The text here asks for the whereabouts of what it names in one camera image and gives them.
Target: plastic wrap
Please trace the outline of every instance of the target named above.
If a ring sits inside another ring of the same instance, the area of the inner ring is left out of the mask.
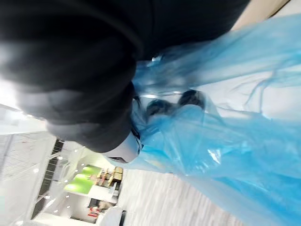
[[[144,147],[122,167],[172,172],[250,225],[301,224],[300,21],[271,19],[141,62],[132,119]],[[189,89],[203,107],[179,104]],[[153,100],[171,105],[150,113]]]

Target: black sleeve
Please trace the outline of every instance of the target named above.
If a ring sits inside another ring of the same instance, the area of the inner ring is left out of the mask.
[[[96,152],[130,132],[136,61],[217,38],[249,0],[3,0],[0,75],[20,107]]]

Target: black shoe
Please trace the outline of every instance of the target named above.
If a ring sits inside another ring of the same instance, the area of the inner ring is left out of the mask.
[[[174,104],[166,100],[155,99],[147,105],[146,115],[147,117],[153,116],[155,114],[170,115],[174,112],[174,109]]]
[[[188,90],[182,94],[182,97],[178,101],[178,105],[198,105],[202,109],[205,109],[205,96],[200,91]]]

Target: floor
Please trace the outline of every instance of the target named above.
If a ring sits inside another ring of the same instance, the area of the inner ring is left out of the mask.
[[[234,216],[172,174],[125,170],[118,205],[124,226],[242,226]]]

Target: ceiling light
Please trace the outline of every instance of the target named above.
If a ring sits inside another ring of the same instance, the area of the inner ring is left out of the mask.
[[[19,221],[16,222],[16,225],[22,225],[23,223],[24,223],[24,221],[19,220]]]

